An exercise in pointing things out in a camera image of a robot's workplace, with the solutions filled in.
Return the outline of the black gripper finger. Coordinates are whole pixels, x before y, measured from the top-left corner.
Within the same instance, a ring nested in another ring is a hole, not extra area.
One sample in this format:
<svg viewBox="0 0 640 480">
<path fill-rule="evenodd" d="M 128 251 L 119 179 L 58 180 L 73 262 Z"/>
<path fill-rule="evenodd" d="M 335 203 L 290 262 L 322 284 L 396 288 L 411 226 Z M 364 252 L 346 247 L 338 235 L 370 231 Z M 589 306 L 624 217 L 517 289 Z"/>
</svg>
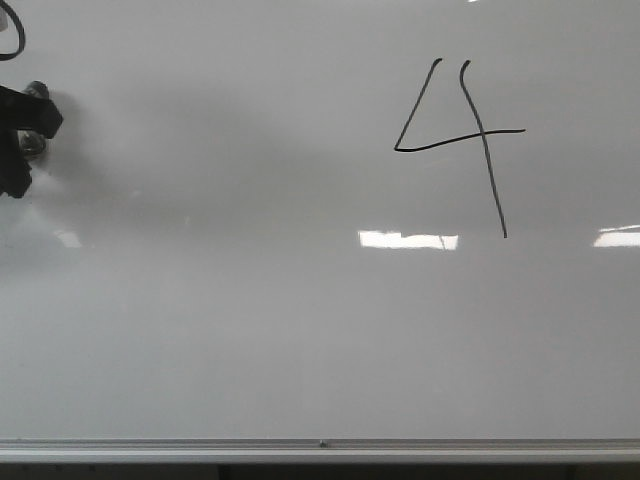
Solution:
<svg viewBox="0 0 640 480">
<path fill-rule="evenodd" d="M 1 87 L 1 194 L 22 198 L 32 183 L 19 133 L 34 132 L 51 140 L 63 121 L 43 82 L 30 82 L 22 91 Z"/>
</svg>

